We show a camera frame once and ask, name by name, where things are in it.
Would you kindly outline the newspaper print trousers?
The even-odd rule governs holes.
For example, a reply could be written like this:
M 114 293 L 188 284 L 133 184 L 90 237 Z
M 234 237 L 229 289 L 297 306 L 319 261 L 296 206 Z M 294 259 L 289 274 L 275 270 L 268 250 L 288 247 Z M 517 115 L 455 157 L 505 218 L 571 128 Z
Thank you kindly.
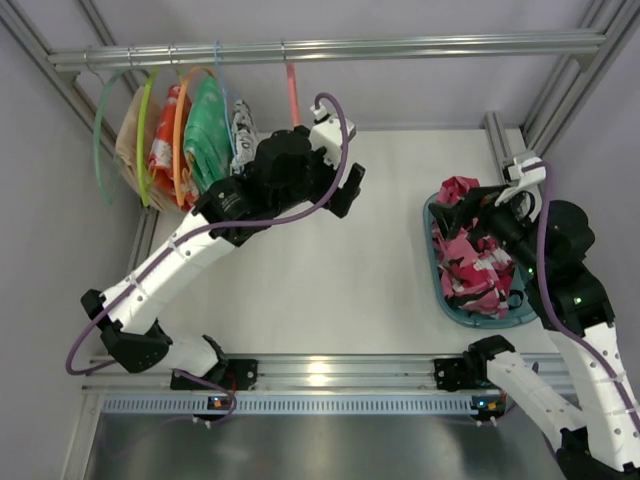
M 259 143 L 258 132 L 249 105 L 237 100 L 233 107 L 231 132 L 234 154 L 231 161 L 231 173 L 241 174 L 256 156 Z

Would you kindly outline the blue wire hanger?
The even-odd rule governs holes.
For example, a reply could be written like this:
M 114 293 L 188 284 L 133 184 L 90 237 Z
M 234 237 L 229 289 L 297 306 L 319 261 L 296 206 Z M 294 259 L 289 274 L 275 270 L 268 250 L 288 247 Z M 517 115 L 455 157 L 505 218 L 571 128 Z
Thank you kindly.
M 219 83 L 221 92 L 222 92 L 222 96 L 223 96 L 223 104 L 224 104 L 224 122 L 225 122 L 225 127 L 226 127 L 226 131 L 227 131 L 227 135 L 228 135 L 228 139 L 229 139 L 229 144 L 230 144 L 230 149 L 231 149 L 231 161 L 230 161 L 230 165 L 231 165 L 231 170 L 233 171 L 234 165 L 235 165 L 235 161 L 236 161 L 236 156 L 237 156 L 237 151 L 236 151 L 236 145 L 235 145 L 235 140 L 234 140 L 234 135 L 233 135 L 233 131 L 232 131 L 232 126 L 231 126 L 231 103 L 229 101 L 229 93 L 228 90 L 226 88 L 226 84 L 224 81 L 224 75 L 221 69 L 221 64 L 220 64 L 220 59 L 221 59 L 221 54 L 220 54 L 220 49 L 221 49 L 221 43 L 219 40 L 216 40 L 214 43 L 214 66 L 215 66 L 215 71 L 217 74 L 217 81 Z

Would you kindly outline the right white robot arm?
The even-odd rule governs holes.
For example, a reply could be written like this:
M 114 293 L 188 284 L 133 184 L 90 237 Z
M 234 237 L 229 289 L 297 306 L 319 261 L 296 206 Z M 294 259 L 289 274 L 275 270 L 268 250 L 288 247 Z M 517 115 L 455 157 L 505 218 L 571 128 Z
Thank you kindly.
M 534 221 L 500 203 L 501 186 L 476 187 L 455 204 L 426 208 L 445 238 L 465 229 L 495 240 L 527 271 L 526 297 L 567 368 L 572 405 L 502 335 L 463 352 L 477 385 L 504 391 L 544 435 L 567 479 L 639 476 L 639 403 L 618 348 L 615 315 L 603 284 L 584 264 L 595 241 L 586 213 L 544 195 Z

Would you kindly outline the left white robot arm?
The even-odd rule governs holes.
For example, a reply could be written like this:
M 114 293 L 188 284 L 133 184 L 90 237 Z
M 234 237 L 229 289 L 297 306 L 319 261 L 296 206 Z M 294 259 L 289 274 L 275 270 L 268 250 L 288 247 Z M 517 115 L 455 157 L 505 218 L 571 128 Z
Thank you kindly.
M 153 367 L 185 372 L 184 383 L 219 383 L 228 360 L 206 334 L 184 337 L 162 327 L 160 313 L 214 262 L 282 214 L 309 202 L 345 217 L 365 175 L 346 165 L 356 134 L 351 121 L 331 118 L 312 128 L 280 130 L 259 142 L 242 173 L 214 182 L 171 236 L 118 284 L 88 290 L 81 304 L 96 321 L 113 362 L 137 374 Z

